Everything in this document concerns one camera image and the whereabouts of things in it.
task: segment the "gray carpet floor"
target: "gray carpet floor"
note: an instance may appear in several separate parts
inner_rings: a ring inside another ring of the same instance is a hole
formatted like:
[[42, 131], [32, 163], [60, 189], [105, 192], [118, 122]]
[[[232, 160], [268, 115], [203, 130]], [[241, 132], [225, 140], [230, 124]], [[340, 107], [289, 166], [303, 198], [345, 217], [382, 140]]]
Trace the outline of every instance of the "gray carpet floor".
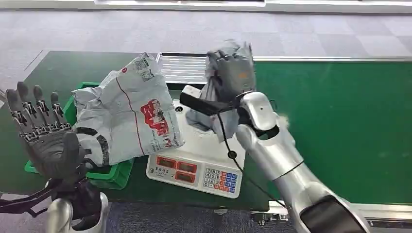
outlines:
[[[48, 50], [205, 52], [228, 38], [256, 56], [412, 56], [411, 16], [282, 15], [179, 11], [0, 11], [0, 89], [15, 88]], [[3, 198], [17, 198], [5, 194]], [[44, 215], [0, 214], [0, 233], [42, 231]], [[108, 233], [294, 232], [251, 223], [248, 212], [113, 203]]]

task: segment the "white scale body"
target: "white scale body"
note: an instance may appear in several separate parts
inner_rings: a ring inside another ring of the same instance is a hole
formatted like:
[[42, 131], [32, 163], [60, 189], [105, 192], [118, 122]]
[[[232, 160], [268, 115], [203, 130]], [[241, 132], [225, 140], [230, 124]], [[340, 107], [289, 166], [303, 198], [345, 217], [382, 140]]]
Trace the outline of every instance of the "white scale body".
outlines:
[[[177, 149], [149, 155], [147, 177], [218, 196], [237, 198], [242, 172], [227, 157], [225, 143], [219, 143], [213, 131], [204, 132], [188, 125], [185, 114], [189, 108], [181, 105], [179, 100], [174, 100], [173, 104], [175, 108], [183, 108], [176, 115], [185, 144]], [[243, 169], [245, 150], [235, 135], [228, 139], [228, 143], [230, 149], [236, 151], [236, 161]]]

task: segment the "qr code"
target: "qr code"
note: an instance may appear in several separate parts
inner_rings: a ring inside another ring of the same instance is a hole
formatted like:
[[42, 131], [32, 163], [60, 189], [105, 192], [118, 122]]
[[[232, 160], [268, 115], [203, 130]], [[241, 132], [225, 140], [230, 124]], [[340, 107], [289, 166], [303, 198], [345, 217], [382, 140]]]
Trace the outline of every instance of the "qr code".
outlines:
[[149, 81], [150, 79], [152, 79], [155, 75], [152, 73], [152, 71], [149, 69], [147, 71], [143, 71], [140, 73], [143, 81]]
[[149, 63], [143, 58], [141, 61], [135, 61], [135, 66], [137, 70], [142, 70], [146, 69], [149, 66]]

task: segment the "black cable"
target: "black cable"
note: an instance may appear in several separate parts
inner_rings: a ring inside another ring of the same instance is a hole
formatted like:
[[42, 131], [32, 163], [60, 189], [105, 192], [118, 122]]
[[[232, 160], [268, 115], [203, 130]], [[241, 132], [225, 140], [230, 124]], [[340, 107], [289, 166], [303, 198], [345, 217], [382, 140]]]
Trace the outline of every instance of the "black cable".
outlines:
[[266, 194], [271, 200], [276, 201], [279, 205], [281, 205], [282, 207], [284, 207], [285, 209], [287, 209], [286, 206], [285, 206], [283, 203], [281, 203], [281, 202], [278, 201], [276, 198], [274, 198], [270, 193], [266, 192], [262, 187], [260, 187], [255, 181], [253, 181], [251, 178], [249, 178], [249, 177], [244, 173], [243, 169], [239, 166], [238, 161], [236, 161], [236, 156], [237, 156], [237, 155], [236, 155], [236, 152], [230, 149], [229, 144], [228, 144], [228, 142], [227, 142], [226, 132], [224, 131], [223, 120], [222, 120], [222, 118], [221, 118], [221, 116], [220, 116], [219, 113], [217, 113], [217, 115], [218, 115], [218, 119], [219, 119], [219, 122], [220, 122], [220, 126], [221, 126], [221, 128], [222, 128], [223, 140], [224, 140], [224, 143], [226, 144], [227, 151], [228, 151], [227, 156], [228, 156], [229, 158], [231, 158], [231, 159], [233, 160], [233, 162], [235, 162], [235, 164], [236, 164], [236, 166], [238, 167], [238, 169], [242, 172], [243, 177], [245, 177], [245, 178], [246, 178], [250, 183], [252, 183], [256, 188], [258, 188], [260, 191], [262, 191], [262, 193]]

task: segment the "plastic mailing bag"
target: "plastic mailing bag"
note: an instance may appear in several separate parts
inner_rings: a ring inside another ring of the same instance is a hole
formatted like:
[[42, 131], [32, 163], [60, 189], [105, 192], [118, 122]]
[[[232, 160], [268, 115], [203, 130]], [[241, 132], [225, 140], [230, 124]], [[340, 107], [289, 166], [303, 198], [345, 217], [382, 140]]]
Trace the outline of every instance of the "plastic mailing bag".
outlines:
[[75, 131], [86, 157], [98, 166], [184, 144], [165, 78], [146, 53], [110, 72], [98, 87], [72, 93]]

